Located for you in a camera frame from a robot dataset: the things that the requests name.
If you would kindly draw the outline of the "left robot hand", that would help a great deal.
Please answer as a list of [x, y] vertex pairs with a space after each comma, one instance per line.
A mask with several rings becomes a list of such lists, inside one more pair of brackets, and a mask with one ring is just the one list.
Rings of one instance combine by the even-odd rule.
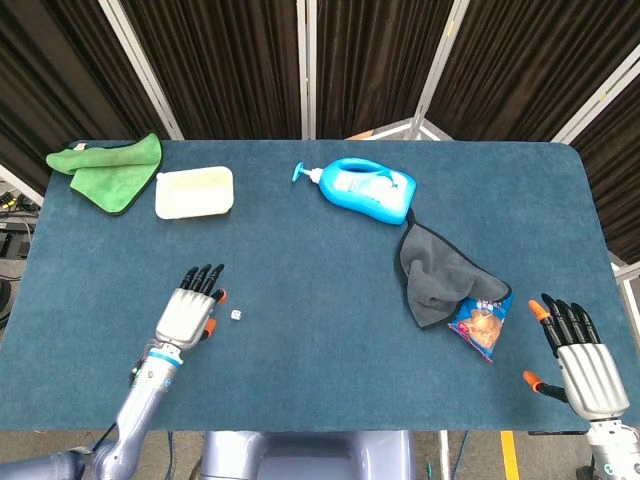
[[158, 342], [188, 350], [211, 336], [216, 325], [214, 307], [227, 297], [223, 288], [216, 287], [224, 268], [224, 264], [205, 264], [185, 273], [156, 326]]

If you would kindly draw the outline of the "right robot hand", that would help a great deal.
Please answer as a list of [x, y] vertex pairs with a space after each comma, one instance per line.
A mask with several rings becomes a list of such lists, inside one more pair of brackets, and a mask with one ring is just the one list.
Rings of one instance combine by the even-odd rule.
[[570, 405], [587, 421], [622, 417], [630, 401], [614, 358], [590, 315], [577, 303], [547, 294], [541, 299], [530, 300], [528, 306], [558, 363], [563, 384], [551, 385], [531, 371], [523, 373], [525, 382], [534, 392]]

